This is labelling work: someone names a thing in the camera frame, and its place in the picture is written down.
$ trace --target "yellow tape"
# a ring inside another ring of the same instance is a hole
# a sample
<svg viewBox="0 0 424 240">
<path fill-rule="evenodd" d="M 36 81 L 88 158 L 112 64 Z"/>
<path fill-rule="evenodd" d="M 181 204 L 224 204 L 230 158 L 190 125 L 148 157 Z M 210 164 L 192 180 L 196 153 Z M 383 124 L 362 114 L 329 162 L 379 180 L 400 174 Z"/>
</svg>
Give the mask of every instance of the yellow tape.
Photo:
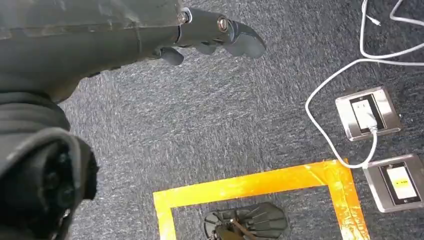
<svg viewBox="0 0 424 240">
<path fill-rule="evenodd" d="M 319 186 L 328 186 L 343 240 L 369 240 L 352 173 L 335 160 L 154 192 L 160 240 L 177 239 L 171 208 Z"/>
</svg>

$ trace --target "floor power socket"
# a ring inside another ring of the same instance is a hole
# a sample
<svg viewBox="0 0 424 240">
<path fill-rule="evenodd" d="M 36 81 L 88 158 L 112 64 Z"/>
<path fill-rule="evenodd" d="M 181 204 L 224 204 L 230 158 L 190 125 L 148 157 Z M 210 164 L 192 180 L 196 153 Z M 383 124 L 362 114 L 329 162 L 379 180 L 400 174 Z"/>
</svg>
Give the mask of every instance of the floor power socket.
<svg viewBox="0 0 424 240">
<path fill-rule="evenodd" d="M 339 97 L 335 104 L 350 141 L 372 138 L 364 115 L 373 116 L 379 136 L 401 130 L 399 116 L 388 91 L 382 86 Z"/>
<path fill-rule="evenodd" d="M 380 212 L 424 208 L 424 166 L 416 154 L 372 161 L 363 171 Z"/>
</svg>

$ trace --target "white power cord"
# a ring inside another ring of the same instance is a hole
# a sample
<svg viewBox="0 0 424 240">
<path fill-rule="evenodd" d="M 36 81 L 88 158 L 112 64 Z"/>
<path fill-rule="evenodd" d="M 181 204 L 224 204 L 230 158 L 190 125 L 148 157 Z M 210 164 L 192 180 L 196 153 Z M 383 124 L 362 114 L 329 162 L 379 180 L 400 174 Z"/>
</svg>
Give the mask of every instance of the white power cord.
<svg viewBox="0 0 424 240">
<path fill-rule="evenodd" d="M 390 13 L 390 18 L 393 19 L 393 20 L 395 20 L 395 21 L 401 21 L 401 22 L 405 22 L 405 23 L 411 23 L 411 24 L 417 24 L 417 25 L 424 26 L 424 22 L 422 22 L 422 21 L 394 16 L 394 13 L 396 12 L 396 10 L 398 9 L 399 5 L 402 2 L 403 2 L 403 0 L 399 0 L 397 2 L 397 4 L 394 6 L 393 10 Z M 356 65 L 358 63 L 371 62 L 371 63 L 381 63 L 381 64 L 397 65 L 397 66 L 417 66 L 417 67 L 424 67 L 424 62 L 400 62 L 400 61 L 381 60 L 381 59 L 388 59 L 388 58 L 398 57 L 398 56 L 401 56 L 401 55 L 404 55 L 404 54 L 411 53 L 413 51 L 416 51 L 418 49 L 423 48 L 424 47 L 424 43 L 422 43 L 420 45 L 417 45 L 415 47 L 412 47 L 410 49 L 401 51 L 401 52 L 396 52 L 396 53 L 387 54 L 387 55 L 381 55 L 381 56 L 369 55 L 369 54 L 367 54 L 364 51 L 364 31 L 365 31 L 365 23 L 366 23 L 367 18 L 369 18 L 373 23 L 375 23 L 377 25 L 379 25 L 379 23 L 380 23 L 376 19 L 367 16 L 367 4 L 368 4 L 368 0 L 364 0 L 363 3 L 362 3 L 362 24 L 361 24 L 361 30 L 360 30 L 360 43 L 359 43 L 360 51 L 361 51 L 362 55 L 364 57 L 366 57 L 366 58 L 357 59 L 357 60 L 349 63 L 348 65 L 344 66 L 342 69 L 338 70 L 337 72 L 335 72 L 333 75 L 331 75 L 329 78 L 327 78 L 324 82 L 322 82 L 311 93 L 311 95 L 308 97 L 308 99 L 306 100 L 306 103 L 305 103 L 305 110 L 306 110 L 306 113 L 307 113 L 309 119 L 312 121 L 312 123 L 315 125 L 315 127 L 324 136 L 325 140 L 328 142 L 329 146 L 331 147 L 331 150 L 333 151 L 334 155 L 337 157 L 338 161 L 343 166 L 345 166 L 346 168 L 350 168 L 350 169 L 363 168 L 364 166 L 368 165 L 368 163 L 373 158 L 374 153 L 376 151 L 376 147 L 377 147 L 377 124 L 374 125 L 374 123 L 373 123 L 373 124 L 369 124 L 368 125 L 369 130 L 371 131 L 372 136 L 373 136 L 372 147 L 371 147 L 371 151 L 369 152 L 368 157 L 365 159 L 364 162 L 362 162 L 360 164 L 355 164 L 355 165 L 348 164 L 348 163 L 346 163 L 340 157 L 339 153 L 337 152 L 336 148 L 334 147 L 334 145 L 333 145 L 331 139 L 329 138 L 329 136 L 326 134 L 326 132 L 323 130 L 323 128 L 318 124 L 318 122 L 312 116 L 311 111 L 309 110 L 309 105 L 310 105 L 312 99 L 331 80 L 333 80 L 335 77 L 337 77 L 338 75 L 340 75 L 341 73 L 343 73 L 344 71 L 346 71 L 347 69 L 351 68 L 352 66 L 354 66 L 354 65 Z"/>
<path fill-rule="evenodd" d="M 401 5 L 401 3 L 404 0 L 399 0 L 396 5 L 394 6 L 393 10 L 390 12 L 390 19 L 394 20 L 394 21 L 398 21 L 398 22 L 404 22 L 404 23 L 410 23 L 410 24 L 415 24 L 415 25 L 420 25 L 420 26 L 424 26 L 424 21 L 419 21 L 419 20 L 415 20 L 415 19 L 409 19 L 409 18 L 404 18 L 404 17 L 397 17 L 395 16 L 395 12 L 398 10 L 399 6 Z M 365 32 L 365 22 L 367 20 L 367 17 L 369 19 L 371 19 L 371 21 L 373 23 L 375 23 L 375 21 L 377 21 L 378 23 L 380 23 L 378 20 L 369 17 L 366 15 L 367 13 L 367 5 L 368 5 L 368 0 L 363 0 L 363 4 L 362 4 L 362 22 L 360 25 L 360 37 L 359 37 L 359 50 L 360 53 L 369 59 L 391 59 L 394 57 L 399 57 L 405 54 L 409 54 L 412 53 L 414 51 L 417 51 L 419 49 L 424 48 L 424 43 L 421 43 L 419 45 L 416 45 L 414 47 L 408 48 L 406 50 L 403 51 L 399 51 L 399 52 L 395 52 L 395 53 L 391 53 L 391 54 L 385 54 L 385 55 L 371 55 L 365 52 L 364 49 L 364 32 Z"/>
</svg>

